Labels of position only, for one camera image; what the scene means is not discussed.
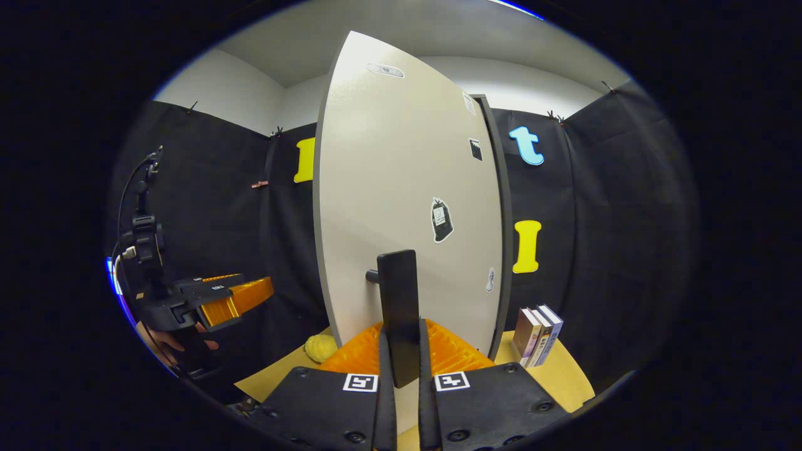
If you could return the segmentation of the black backdrop cloth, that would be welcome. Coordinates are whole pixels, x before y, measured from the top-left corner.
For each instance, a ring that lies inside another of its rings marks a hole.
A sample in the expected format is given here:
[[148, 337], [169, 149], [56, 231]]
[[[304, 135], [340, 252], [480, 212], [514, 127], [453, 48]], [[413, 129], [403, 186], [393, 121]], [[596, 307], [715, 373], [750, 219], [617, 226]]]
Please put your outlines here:
[[[648, 362], [665, 343], [698, 251], [698, 197], [673, 126], [630, 81], [558, 123], [493, 108], [515, 222], [541, 223], [539, 268], [514, 274], [505, 328], [519, 308], [546, 304], [560, 340], [593, 390]], [[170, 280], [241, 273], [271, 277], [275, 294], [212, 335], [224, 370], [206, 383], [234, 400], [234, 383], [329, 325], [313, 245], [312, 183], [293, 180], [296, 143], [315, 118], [276, 138], [204, 112], [149, 101], [118, 152], [104, 213], [104, 249], [129, 220], [122, 191], [134, 166], [164, 147], [148, 207], [164, 227]], [[269, 185], [252, 189], [267, 180]]]

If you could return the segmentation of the yellow sponge-like lump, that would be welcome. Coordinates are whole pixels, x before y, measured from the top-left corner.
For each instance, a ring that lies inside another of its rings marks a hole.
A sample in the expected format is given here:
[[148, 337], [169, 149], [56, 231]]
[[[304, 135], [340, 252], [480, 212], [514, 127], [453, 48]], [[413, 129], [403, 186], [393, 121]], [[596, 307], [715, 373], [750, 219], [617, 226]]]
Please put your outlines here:
[[303, 345], [304, 353], [313, 363], [321, 365], [338, 351], [338, 345], [333, 336], [329, 334], [316, 334], [310, 336]]

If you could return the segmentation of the beige cabinet door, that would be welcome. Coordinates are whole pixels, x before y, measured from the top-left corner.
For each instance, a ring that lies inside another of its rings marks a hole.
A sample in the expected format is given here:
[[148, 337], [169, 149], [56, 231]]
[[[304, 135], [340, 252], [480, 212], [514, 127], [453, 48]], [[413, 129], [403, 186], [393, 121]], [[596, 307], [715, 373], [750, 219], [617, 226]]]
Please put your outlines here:
[[413, 249], [419, 315], [484, 356], [503, 262], [499, 187], [478, 103], [411, 54], [350, 31], [330, 70], [313, 154], [321, 291], [338, 345], [381, 320], [365, 279]]

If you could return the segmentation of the book with white blue cover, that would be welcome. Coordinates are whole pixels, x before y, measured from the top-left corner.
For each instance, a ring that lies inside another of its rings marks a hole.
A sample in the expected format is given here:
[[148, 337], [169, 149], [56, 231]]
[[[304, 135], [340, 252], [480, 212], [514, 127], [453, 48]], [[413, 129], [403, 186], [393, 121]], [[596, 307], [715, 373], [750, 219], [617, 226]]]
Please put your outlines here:
[[558, 340], [559, 333], [563, 328], [564, 321], [558, 314], [556, 314], [549, 306], [547, 305], [539, 305], [538, 306], [539, 312], [544, 315], [546, 319], [549, 320], [551, 325], [551, 331], [549, 334], [549, 339], [546, 341], [545, 346], [541, 354], [539, 355], [539, 359], [536, 362], [536, 366], [544, 365], [545, 361], [548, 359], [550, 351], [552, 351], [556, 340]]

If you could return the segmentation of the book with brown cover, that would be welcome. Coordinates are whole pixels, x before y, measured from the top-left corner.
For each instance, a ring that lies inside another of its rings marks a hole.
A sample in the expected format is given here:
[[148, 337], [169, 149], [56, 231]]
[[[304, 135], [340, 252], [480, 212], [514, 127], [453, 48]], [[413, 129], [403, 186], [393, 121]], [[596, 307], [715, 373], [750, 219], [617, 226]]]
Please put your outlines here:
[[538, 348], [542, 328], [543, 323], [536, 317], [534, 311], [529, 308], [519, 309], [518, 322], [516, 322], [510, 348], [514, 360], [524, 368], [527, 368], [534, 351]]

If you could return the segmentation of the dark grey cabinet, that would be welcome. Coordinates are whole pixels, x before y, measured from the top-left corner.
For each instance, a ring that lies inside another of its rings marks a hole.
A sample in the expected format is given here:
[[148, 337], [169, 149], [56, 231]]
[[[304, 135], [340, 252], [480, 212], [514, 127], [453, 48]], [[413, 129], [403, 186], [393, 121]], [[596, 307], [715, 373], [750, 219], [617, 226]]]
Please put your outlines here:
[[501, 208], [502, 225], [502, 254], [503, 262], [499, 271], [499, 306], [496, 317], [496, 325], [492, 336], [492, 343], [487, 356], [495, 360], [501, 347], [501, 340], [504, 334], [504, 327], [509, 312], [509, 303], [512, 294], [513, 264], [514, 264], [514, 222], [512, 215], [512, 194], [509, 187], [509, 174], [505, 163], [503, 143], [499, 136], [492, 108], [486, 95], [470, 95], [478, 103], [481, 115], [484, 119], [489, 138], [491, 139], [492, 154], [494, 157], [497, 182], [499, 187], [499, 208]]

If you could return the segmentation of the book with pale spine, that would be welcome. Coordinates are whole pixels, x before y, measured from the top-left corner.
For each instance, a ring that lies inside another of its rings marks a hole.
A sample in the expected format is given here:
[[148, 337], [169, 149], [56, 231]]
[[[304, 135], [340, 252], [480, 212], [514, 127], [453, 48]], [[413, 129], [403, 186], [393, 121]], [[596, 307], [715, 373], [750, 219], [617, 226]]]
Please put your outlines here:
[[551, 338], [551, 334], [556, 323], [556, 320], [551, 317], [552, 314], [549, 313], [549, 309], [544, 304], [539, 305], [536, 310], [533, 311], [533, 314], [541, 323], [541, 331], [539, 332], [538, 343], [533, 349], [533, 353], [530, 356], [529, 362], [527, 363], [527, 368], [533, 368], [534, 366], [541, 365], [541, 357], [545, 351], [547, 343], [549, 343], [549, 339]]

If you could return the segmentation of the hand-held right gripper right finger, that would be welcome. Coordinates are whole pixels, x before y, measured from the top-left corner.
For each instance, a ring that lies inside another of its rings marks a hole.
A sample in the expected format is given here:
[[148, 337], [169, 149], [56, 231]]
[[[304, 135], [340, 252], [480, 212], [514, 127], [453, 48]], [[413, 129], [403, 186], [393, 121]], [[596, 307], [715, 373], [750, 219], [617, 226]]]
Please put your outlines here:
[[421, 451], [525, 451], [571, 415], [519, 363], [474, 358], [461, 339], [419, 320]]

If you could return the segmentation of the black cabinet door handle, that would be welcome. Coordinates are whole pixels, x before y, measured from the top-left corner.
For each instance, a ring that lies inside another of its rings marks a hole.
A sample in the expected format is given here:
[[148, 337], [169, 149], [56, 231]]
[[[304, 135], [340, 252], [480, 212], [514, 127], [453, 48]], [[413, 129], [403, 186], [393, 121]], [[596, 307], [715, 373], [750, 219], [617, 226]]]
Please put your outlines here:
[[419, 377], [420, 329], [417, 255], [404, 249], [378, 255], [365, 279], [379, 287], [392, 380], [403, 388]]

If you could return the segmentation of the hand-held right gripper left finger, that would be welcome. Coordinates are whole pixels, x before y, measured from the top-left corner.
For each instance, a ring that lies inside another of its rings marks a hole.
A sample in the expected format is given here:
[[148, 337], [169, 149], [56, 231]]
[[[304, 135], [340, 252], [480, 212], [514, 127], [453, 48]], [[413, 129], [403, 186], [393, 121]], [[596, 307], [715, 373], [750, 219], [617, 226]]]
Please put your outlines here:
[[397, 451], [383, 323], [353, 337], [323, 365], [289, 370], [250, 422], [294, 451]]

